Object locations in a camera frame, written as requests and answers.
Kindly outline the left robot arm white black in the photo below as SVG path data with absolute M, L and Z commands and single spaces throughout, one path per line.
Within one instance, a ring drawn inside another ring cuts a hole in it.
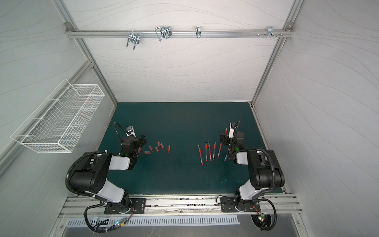
M 108 203 L 124 203 L 125 189 L 108 180 L 108 172 L 132 170 L 137 164 L 146 137 L 129 135 L 121 141 L 121 153 L 86 152 L 69 168 L 66 188 L 73 194 L 93 197 Z

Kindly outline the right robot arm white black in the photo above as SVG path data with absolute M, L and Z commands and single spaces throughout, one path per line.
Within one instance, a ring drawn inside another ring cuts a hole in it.
M 232 128 L 220 135 L 220 142 L 228 147 L 226 158 L 237 165 L 248 166 L 249 179 L 237 192 L 240 200 L 256 200 L 284 187 L 285 177 L 274 150 L 245 148 L 244 133 Z

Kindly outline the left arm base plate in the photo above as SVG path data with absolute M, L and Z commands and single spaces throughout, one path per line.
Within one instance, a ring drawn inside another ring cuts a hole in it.
M 134 211 L 134 214 L 143 214 L 145 207 L 145 198 L 130 198 L 120 203 L 108 203 L 104 213 L 108 215 L 131 214 Z

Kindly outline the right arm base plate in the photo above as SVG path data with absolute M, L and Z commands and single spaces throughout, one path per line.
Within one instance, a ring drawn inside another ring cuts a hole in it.
M 238 197 L 222 196 L 216 197 L 216 203 L 220 205 L 222 213 L 245 213 L 253 212 L 260 213 L 260 207 L 257 202 L 252 200 L 242 200 Z

